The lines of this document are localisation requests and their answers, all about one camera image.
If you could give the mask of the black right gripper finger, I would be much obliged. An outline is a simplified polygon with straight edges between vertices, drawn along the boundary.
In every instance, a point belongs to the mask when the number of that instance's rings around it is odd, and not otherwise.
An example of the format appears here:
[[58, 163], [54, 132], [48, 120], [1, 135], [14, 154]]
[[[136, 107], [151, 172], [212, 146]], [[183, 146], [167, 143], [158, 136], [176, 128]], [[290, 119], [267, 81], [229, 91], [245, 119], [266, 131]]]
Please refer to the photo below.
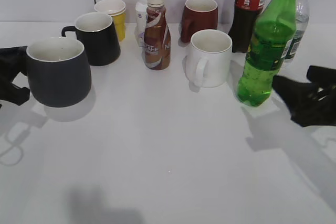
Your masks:
[[307, 71], [307, 79], [325, 88], [335, 85], [335, 73], [335, 69], [311, 65]]
[[320, 87], [318, 83], [273, 77], [272, 88], [288, 108], [291, 120], [302, 127], [335, 126], [335, 84]]

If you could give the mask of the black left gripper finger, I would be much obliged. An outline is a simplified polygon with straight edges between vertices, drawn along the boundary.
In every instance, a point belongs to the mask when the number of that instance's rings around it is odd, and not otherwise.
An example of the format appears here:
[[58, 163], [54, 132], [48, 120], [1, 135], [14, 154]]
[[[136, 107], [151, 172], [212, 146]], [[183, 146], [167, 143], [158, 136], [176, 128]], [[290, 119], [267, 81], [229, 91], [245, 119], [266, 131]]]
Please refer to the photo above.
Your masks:
[[7, 63], [22, 62], [25, 60], [27, 46], [1, 48], [1, 61]]
[[29, 89], [27, 87], [19, 88], [4, 77], [1, 77], [1, 100], [22, 105], [29, 100]]

